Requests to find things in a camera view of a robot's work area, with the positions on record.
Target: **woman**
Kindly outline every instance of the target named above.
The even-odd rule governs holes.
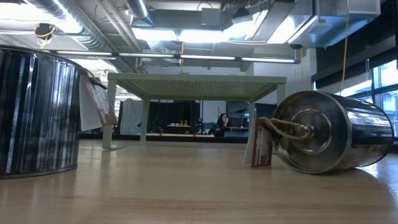
[[[216,137],[224,137],[224,130],[223,128],[228,128],[231,127],[229,124],[229,119],[226,116],[226,113],[220,114],[220,117],[218,118],[217,121],[217,127],[216,127]]]

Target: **perforated tabletop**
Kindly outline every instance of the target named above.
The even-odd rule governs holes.
[[[152,100],[257,101],[285,84],[285,77],[110,73],[108,80]]]

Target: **tag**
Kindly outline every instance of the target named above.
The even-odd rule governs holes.
[[[81,130],[117,124],[118,120],[113,110],[109,108],[106,90],[94,85],[88,76],[80,76],[80,121]]]
[[[262,120],[257,119],[250,130],[243,164],[250,164],[251,168],[270,166],[272,146],[271,132],[263,126]]]

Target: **dark hair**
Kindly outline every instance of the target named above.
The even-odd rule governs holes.
[[[224,126],[224,122],[223,122],[223,116],[226,116],[226,113],[222,113],[222,114],[220,114],[220,116],[218,117],[218,121],[217,121],[217,125],[219,126],[219,127],[223,127]],[[230,125],[229,125],[229,120],[228,120],[228,122],[226,123],[226,126],[227,127],[230,127]]]

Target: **light green table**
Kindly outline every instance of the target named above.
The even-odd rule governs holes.
[[[245,75],[166,75],[142,73],[109,73],[109,105],[113,109],[116,85],[142,98],[141,130],[147,129],[150,100],[225,100],[250,103],[250,125],[255,120],[254,102],[277,90],[277,102],[285,98],[286,77]],[[103,148],[110,149],[112,126],[104,128]],[[146,142],[141,131],[140,142]]]

